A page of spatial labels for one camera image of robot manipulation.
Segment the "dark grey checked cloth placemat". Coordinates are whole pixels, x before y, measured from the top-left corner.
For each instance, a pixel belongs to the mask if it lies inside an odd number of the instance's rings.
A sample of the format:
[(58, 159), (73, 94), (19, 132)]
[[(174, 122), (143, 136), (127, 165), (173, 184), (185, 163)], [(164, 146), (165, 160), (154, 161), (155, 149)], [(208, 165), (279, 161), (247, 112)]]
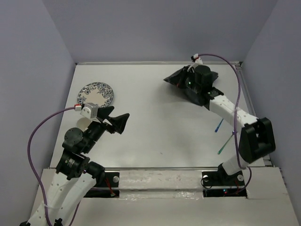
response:
[(188, 77), (187, 71), (188, 66), (183, 67), (182, 69), (174, 72), (172, 75), (166, 77), (164, 81), (176, 86), (177, 88), (183, 90), (185, 89), (185, 80)]

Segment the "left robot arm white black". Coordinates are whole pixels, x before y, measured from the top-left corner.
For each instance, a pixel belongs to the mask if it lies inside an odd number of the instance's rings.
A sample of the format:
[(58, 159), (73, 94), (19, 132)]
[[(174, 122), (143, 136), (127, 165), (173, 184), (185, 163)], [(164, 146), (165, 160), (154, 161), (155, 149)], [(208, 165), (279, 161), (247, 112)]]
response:
[(62, 144), (63, 152), (48, 190), (45, 189), (31, 158), (31, 143), (37, 130), (54, 113), (44, 119), (31, 133), (27, 144), (27, 156), (30, 167), (42, 192), (42, 201), (34, 214), (23, 226), (70, 226), (73, 224), (79, 204), (94, 186), (99, 186), (105, 177), (105, 168), (85, 155), (95, 146), (104, 132), (122, 134), (130, 117), (129, 113), (110, 117), (113, 106), (98, 107), (93, 103), (76, 104), (63, 109), (74, 110), (91, 122), (85, 130), (71, 128), (66, 131)]

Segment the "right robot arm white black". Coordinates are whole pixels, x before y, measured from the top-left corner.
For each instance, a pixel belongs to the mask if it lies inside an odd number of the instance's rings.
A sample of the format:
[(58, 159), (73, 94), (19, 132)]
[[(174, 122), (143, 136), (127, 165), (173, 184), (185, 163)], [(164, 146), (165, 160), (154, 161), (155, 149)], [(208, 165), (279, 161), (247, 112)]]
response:
[(242, 169), (276, 149), (272, 123), (268, 118), (257, 118), (232, 103), (213, 86), (214, 73), (208, 66), (183, 68), (180, 85), (193, 93), (200, 106), (222, 117), (233, 127), (236, 154), (221, 163), (217, 181), (226, 185)]

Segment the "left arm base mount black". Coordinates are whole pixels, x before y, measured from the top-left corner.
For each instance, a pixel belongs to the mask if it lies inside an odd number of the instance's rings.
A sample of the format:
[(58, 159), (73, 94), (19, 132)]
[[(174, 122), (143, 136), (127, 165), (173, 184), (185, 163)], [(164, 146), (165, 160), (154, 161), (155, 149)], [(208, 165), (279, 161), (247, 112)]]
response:
[(84, 196), (85, 198), (118, 198), (119, 197), (119, 172), (106, 171), (104, 179), (97, 182)]

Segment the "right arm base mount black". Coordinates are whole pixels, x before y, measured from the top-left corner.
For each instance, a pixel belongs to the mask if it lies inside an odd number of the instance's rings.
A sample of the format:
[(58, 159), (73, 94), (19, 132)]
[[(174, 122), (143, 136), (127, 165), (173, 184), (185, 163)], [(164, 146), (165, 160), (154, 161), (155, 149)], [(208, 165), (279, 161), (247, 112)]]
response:
[(242, 171), (228, 179), (221, 179), (217, 171), (205, 171), (200, 182), (204, 198), (247, 197)]

